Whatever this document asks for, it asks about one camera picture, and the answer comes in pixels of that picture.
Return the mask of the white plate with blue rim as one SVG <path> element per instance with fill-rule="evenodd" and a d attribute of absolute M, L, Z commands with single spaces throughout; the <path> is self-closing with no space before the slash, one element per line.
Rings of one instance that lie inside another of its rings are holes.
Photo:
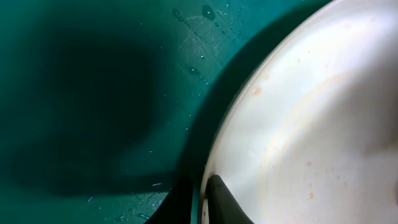
<path fill-rule="evenodd" d="M 212 146 L 254 223 L 397 222 L 397 1 L 332 1 L 237 97 Z"/>

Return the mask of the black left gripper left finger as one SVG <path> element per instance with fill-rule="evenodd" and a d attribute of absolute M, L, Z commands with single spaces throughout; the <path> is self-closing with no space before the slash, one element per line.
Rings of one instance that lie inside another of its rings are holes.
<path fill-rule="evenodd" d="M 193 182 L 181 177 L 145 224 L 190 224 Z"/>

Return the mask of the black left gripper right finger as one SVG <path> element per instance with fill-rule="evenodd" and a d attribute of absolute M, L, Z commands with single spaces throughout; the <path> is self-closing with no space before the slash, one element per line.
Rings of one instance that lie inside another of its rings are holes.
<path fill-rule="evenodd" d="M 243 212 L 219 175 L 212 175 L 206 184 L 209 224 L 254 224 Z"/>

